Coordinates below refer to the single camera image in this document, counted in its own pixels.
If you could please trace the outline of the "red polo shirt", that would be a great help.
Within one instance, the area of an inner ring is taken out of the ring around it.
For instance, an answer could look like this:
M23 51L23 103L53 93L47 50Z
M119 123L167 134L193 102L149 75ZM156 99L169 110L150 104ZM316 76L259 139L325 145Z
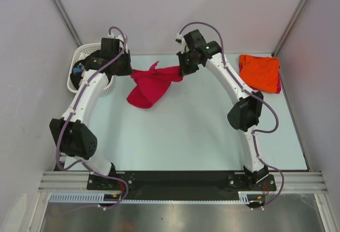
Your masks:
M136 86L127 97L130 105L149 109L165 95L173 82L183 80L179 66L158 68L158 63L153 63L145 71L133 70L131 78Z

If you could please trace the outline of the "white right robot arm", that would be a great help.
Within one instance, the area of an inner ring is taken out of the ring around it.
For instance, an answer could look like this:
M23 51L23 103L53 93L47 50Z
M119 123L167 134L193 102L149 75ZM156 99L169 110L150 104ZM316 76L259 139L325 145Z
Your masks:
M221 46L216 41L206 42L198 29L185 35L177 34L176 42L181 45L177 53L180 75L192 74L202 65L216 77L229 95L233 107L227 114L227 120L240 136L245 184L251 190L258 190L269 174L268 167L259 160L258 137L253 132L259 124L263 94L260 91L253 92L230 65Z

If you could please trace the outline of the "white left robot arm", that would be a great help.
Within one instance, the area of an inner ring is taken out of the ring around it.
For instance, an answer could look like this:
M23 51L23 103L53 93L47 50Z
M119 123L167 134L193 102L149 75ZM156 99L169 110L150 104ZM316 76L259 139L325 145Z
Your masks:
M102 38L99 49L81 55L70 74L76 95L61 118L53 118L49 124L57 154L72 157L76 163L100 174L99 183L108 190L117 184L115 166L99 151L98 139L90 130L89 122L112 78L132 73L127 40L124 35L108 36Z

